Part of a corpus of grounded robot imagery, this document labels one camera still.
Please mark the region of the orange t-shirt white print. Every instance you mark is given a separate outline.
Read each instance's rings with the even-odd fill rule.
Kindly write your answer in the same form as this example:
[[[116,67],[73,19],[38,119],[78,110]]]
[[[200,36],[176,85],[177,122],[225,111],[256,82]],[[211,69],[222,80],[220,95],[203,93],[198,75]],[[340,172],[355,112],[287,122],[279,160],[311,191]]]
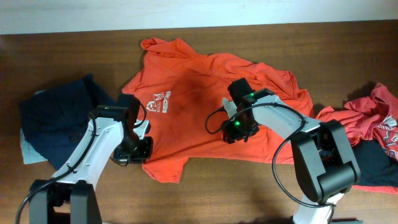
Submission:
[[[228,98],[228,86],[245,78],[255,90],[273,91],[284,103],[306,116],[313,116],[307,90],[295,76],[264,63],[252,63],[233,54],[202,55],[182,39],[167,42],[150,38],[141,42],[144,66],[123,88],[145,106],[154,140],[152,155],[142,168],[161,183],[179,182],[185,163],[192,157],[237,159],[270,163],[282,138],[267,127],[248,142],[228,144],[219,132],[227,119],[220,112]],[[278,163],[292,163],[291,147],[277,156]]]

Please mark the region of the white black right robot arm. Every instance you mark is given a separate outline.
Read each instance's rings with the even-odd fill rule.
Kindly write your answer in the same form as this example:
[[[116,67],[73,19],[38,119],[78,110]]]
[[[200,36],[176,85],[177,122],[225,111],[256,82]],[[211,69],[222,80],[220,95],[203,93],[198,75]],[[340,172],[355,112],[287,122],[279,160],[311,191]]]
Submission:
[[[223,99],[222,105],[228,119],[220,127],[224,142],[247,141],[260,126],[273,130],[283,141],[272,157],[272,175],[277,176],[277,156],[290,144],[303,192],[301,199],[289,195],[300,205],[289,223],[333,223],[337,201],[361,177],[343,125],[335,119],[323,122],[305,116],[271,90],[252,89],[244,78],[232,82],[228,92],[231,99]]]

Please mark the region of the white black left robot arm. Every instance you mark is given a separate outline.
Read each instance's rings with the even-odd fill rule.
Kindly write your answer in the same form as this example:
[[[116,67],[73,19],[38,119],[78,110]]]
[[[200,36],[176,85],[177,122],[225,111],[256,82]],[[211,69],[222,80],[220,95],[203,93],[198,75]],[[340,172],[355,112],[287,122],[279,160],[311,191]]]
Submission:
[[[137,118],[145,106],[134,95],[120,97],[127,106],[97,106],[64,165],[49,180],[31,185],[22,203],[30,223],[102,223],[95,188],[108,160],[126,166],[151,157],[150,122]]]

